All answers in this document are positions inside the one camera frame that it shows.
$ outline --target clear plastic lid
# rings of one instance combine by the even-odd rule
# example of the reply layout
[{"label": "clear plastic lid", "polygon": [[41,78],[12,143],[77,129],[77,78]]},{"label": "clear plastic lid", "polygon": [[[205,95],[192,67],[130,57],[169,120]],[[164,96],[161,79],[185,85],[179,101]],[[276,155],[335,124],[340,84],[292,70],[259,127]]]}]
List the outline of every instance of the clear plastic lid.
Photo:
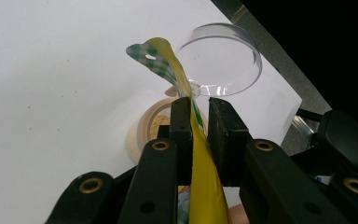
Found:
[{"label": "clear plastic lid", "polygon": [[245,91],[255,84],[262,71],[261,56],[253,38],[228,23],[196,28],[179,45],[175,55],[196,96],[227,96]]}]

